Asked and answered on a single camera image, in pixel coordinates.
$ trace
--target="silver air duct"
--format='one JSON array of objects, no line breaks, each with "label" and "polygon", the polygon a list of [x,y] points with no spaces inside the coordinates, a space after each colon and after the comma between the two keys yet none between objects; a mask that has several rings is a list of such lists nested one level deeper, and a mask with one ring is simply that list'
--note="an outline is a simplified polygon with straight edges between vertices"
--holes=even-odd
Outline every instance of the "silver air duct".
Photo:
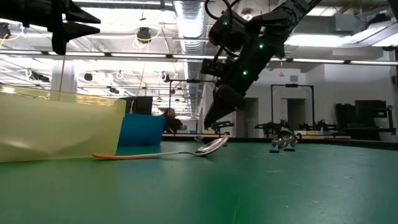
[{"label": "silver air duct", "polygon": [[[206,16],[205,3],[198,1],[176,1],[175,11],[177,17],[177,27],[180,37],[183,38],[202,38],[205,34]],[[183,54],[202,55],[205,51],[205,43],[197,40],[184,40],[180,42]],[[201,64],[197,62],[184,62],[184,72],[186,79],[200,79]],[[192,116],[198,115],[197,107],[200,104],[197,93],[201,86],[188,85],[190,95]]]}]

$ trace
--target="spoon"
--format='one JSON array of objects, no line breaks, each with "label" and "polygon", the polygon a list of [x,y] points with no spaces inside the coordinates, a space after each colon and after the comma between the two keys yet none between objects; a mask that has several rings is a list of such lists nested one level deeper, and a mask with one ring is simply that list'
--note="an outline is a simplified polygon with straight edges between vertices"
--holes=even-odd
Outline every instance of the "spoon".
[{"label": "spoon", "polygon": [[159,157],[159,156],[171,156],[177,154],[190,154],[193,156],[207,156],[221,146],[223,146],[227,142],[228,138],[219,138],[212,141],[209,144],[206,144],[200,147],[196,152],[165,152],[165,153],[155,153],[155,154],[142,154],[142,155],[135,155],[135,156],[107,156],[101,154],[93,154],[93,157],[98,159],[107,159],[107,160],[127,160],[127,159],[144,159],[144,158],[152,158],[152,157]]}]

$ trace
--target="blue container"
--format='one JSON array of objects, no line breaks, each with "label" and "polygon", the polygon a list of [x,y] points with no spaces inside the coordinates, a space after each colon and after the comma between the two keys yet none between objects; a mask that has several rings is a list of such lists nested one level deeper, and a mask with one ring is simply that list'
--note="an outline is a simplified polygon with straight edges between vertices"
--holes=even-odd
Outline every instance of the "blue container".
[{"label": "blue container", "polygon": [[119,146],[156,146],[162,141],[166,117],[126,114]]}]

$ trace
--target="green table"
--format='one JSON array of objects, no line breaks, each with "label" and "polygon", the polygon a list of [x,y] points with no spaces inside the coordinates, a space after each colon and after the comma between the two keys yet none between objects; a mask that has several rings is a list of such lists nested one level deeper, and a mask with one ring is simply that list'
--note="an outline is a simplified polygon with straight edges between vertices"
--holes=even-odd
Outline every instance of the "green table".
[{"label": "green table", "polygon": [[[163,142],[134,153],[199,146]],[[398,223],[398,152],[269,148],[228,143],[210,157],[0,164],[0,223]]]}]

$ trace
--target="yellow plastic bin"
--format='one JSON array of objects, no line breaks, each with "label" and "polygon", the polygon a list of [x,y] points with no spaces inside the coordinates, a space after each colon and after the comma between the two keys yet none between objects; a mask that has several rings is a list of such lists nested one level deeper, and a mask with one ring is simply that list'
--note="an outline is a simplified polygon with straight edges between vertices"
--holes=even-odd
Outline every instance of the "yellow plastic bin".
[{"label": "yellow plastic bin", "polygon": [[126,102],[0,85],[0,162],[114,154]]}]

